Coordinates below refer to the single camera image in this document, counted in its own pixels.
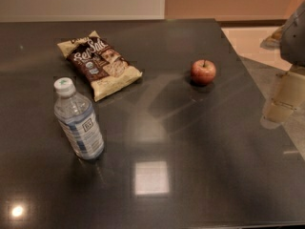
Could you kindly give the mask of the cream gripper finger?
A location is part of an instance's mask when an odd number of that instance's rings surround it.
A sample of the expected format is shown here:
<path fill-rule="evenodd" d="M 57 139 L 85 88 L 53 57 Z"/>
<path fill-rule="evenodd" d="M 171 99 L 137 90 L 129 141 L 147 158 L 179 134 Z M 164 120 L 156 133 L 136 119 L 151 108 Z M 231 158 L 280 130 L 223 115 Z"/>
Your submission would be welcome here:
<path fill-rule="evenodd" d="M 276 29 L 271 35 L 266 37 L 260 44 L 265 49 L 278 49 L 283 33 L 283 27 Z"/>
<path fill-rule="evenodd" d="M 282 124 L 305 102 L 305 68 L 293 65 L 287 72 L 275 75 L 271 95 L 265 102 L 262 120 Z"/>

